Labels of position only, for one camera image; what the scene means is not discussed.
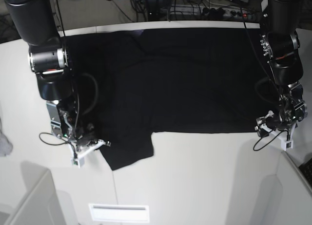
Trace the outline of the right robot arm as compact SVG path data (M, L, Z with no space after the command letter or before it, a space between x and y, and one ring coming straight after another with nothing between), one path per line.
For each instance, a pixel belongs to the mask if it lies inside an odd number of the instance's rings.
M87 155L109 141L96 137L94 125L80 119L96 106L99 86L96 79L83 73L94 85L94 98L81 109L75 71L71 66L66 37L60 36L50 0L4 0L20 37L28 44L28 62L35 74L39 94L46 101L51 135L68 144L74 158Z

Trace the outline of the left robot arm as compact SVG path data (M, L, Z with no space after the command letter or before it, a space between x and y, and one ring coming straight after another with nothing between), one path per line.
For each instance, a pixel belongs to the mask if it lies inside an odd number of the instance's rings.
M300 79L303 66L299 56L299 24L303 0L260 0L263 55L268 57L273 84L280 97L277 114L262 118L258 128L265 133L286 132L286 147L292 142L298 122L307 116Z

